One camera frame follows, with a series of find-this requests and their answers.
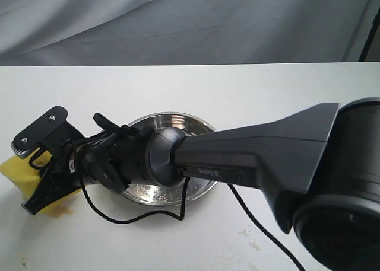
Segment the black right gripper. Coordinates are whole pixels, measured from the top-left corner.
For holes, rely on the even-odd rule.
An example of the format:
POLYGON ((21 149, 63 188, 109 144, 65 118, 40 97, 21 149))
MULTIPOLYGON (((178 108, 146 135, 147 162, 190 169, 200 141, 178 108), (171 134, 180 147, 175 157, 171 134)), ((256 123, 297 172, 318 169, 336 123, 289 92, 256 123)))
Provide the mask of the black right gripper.
POLYGON ((46 122, 44 148, 52 158, 34 192, 21 206, 37 215, 78 192, 86 184, 101 184, 121 194, 142 171, 148 129, 99 121, 103 132, 84 137, 68 122, 46 122))

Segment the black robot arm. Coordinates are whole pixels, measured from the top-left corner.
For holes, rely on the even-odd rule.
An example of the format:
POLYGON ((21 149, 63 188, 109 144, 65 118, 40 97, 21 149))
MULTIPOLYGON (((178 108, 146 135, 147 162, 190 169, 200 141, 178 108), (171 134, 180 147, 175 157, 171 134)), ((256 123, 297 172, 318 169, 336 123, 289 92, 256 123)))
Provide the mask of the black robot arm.
POLYGON ((101 132, 83 136, 56 106, 12 142, 35 160, 40 183, 24 209, 101 184, 122 193, 132 184, 170 187, 193 178, 262 191, 284 233, 294 231, 330 270, 379 269, 379 98, 345 106, 321 103, 271 123, 188 134, 177 127, 118 126, 101 114, 101 132))

